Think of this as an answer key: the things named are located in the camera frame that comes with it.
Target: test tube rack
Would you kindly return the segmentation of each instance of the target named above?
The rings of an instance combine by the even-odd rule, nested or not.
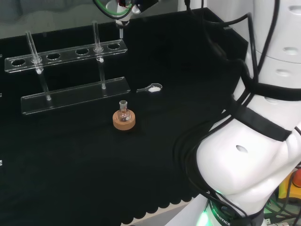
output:
[[[43,93],[21,97],[22,114],[28,115],[61,107],[128,93],[130,87],[125,77],[105,80],[104,57],[125,53],[127,47],[123,40],[99,41],[97,22],[93,22],[94,44],[64,48],[38,53],[30,32],[26,32],[31,54],[5,59],[7,73],[35,69]],[[100,81],[67,89],[49,91],[44,77],[44,67],[68,62],[95,58],[98,64]]]

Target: black table surface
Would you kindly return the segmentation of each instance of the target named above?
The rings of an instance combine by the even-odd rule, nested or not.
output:
[[[99,32],[101,41],[118,39],[114,23]],[[105,58],[105,76],[125,76],[129,94],[29,116],[20,97],[42,91],[35,71],[4,72],[5,58],[29,54],[26,38],[0,40],[1,226],[119,226],[197,195],[176,170],[172,145],[222,112],[240,69],[219,63],[184,12],[135,19],[124,32],[128,52]],[[38,52],[90,44],[92,26],[33,39]],[[46,67],[45,76],[50,90],[99,80],[94,59]],[[135,92],[151,83],[162,91]],[[129,132],[112,125],[122,99],[136,114]]]

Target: emergency stop button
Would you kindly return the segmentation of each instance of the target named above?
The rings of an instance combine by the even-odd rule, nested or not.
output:
[[[298,169],[293,177],[293,185],[301,187],[301,169]]]

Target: rack hole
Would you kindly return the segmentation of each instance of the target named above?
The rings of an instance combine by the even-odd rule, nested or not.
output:
[[[53,54],[49,54],[47,56],[47,59],[48,60],[56,60],[56,59],[60,58],[60,56],[61,56],[61,54],[59,54],[59,53],[53,53]]]
[[[236,145],[237,150],[243,153],[248,153],[248,150],[246,150],[243,146]]]
[[[15,67],[19,67],[19,66],[22,66],[23,64],[25,64],[25,60],[24,59],[14,60],[11,62],[11,64]]]
[[[78,54],[78,55],[85,55],[88,52],[89,52],[89,49],[87,49],[87,48],[81,48],[81,49],[76,50],[76,54]]]
[[[120,45],[118,43],[108,45],[109,49],[118,49]]]

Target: black strap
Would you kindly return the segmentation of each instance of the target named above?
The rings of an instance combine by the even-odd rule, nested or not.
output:
[[[231,226],[261,226],[264,221],[264,208],[246,218],[235,219],[231,222]]]
[[[278,126],[250,108],[237,104],[233,97],[228,111],[241,123],[274,140],[285,141],[291,134],[291,131]]]
[[[246,89],[253,94],[276,100],[300,101],[301,89],[284,88],[263,83],[255,83],[246,73],[241,74]]]

